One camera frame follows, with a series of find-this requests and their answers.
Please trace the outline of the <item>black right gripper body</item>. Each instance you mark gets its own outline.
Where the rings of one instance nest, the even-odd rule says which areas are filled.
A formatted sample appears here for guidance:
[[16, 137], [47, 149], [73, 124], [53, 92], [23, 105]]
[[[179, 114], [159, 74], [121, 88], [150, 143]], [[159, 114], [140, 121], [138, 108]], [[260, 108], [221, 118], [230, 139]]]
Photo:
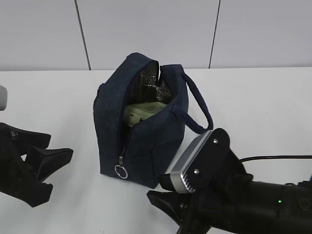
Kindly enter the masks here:
[[187, 170], [195, 212], [190, 232], [199, 234], [211, 227], [235, 234], [252, 234], [253, 224], [244, 214], [242, 198], [253, 176], [230, 149], [230, 137], [221, 128], [208, 140]]

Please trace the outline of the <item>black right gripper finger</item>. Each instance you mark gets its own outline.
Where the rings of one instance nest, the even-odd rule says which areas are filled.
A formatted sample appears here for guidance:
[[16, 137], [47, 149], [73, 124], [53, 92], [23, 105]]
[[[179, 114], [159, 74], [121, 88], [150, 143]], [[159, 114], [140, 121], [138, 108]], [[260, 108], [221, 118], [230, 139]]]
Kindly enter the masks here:
[[173, 185], [173, 183], [171, 181], [170, 173], [160, 175], [158, 177], [158, 181], [159, 181], [159, 184], [161, 185], [161, 187], [164, 190], [167, 190], [167, 191], [170, 191], [170, 192], [176, 192], [176, 190], [174, 188], [174, 185]]
[[190, 234], [192, 216], [195, 212], [190, 195], [175, 192], [149, 191], [149, 202], [163, 211], [178, 226], [177, 234]]

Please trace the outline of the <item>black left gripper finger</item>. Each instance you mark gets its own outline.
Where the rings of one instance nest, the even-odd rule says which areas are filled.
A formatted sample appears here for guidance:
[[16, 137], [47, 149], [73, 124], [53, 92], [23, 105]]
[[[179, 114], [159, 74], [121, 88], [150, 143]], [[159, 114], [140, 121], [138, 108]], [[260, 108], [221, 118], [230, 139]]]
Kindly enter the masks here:
[[25, 155], [31, 146], [46, 149], [49, 146], [51, 135], [31, 132], [27, 130], [9, 128], [11, 139], [20, 155]]
[[31, 207], [49, 201], [53, 185], [44, 181], [60, 168], [69, 164], [74, 151], [70, 148], [42, 149], [31, 146], [25, 163], [30, 170], [30, 188], [27, 190], [27, 203]]

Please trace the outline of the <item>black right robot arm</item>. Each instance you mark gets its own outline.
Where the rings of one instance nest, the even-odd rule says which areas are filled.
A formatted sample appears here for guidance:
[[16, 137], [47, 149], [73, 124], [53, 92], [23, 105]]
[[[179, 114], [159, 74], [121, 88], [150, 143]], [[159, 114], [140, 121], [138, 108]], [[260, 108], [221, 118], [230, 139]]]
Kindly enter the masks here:
[[158, 178], [163, 191], [149, 191], [147, 198], [180, 234], [206, 234], [211, 228], [233, 234], [311, 233], [311, 181], [254, 181], [243, 164], [225, 130], [208, 131]]

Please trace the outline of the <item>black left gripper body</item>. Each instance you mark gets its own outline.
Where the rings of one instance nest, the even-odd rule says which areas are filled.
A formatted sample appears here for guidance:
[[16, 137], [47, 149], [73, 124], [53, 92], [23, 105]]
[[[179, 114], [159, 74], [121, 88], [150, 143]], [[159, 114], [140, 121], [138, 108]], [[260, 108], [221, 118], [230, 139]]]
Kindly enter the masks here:
[[27, 195], [30, 188], [30, 170], [21, 159], [6, 123], [0, 124], [0, 191], [7, 195]]

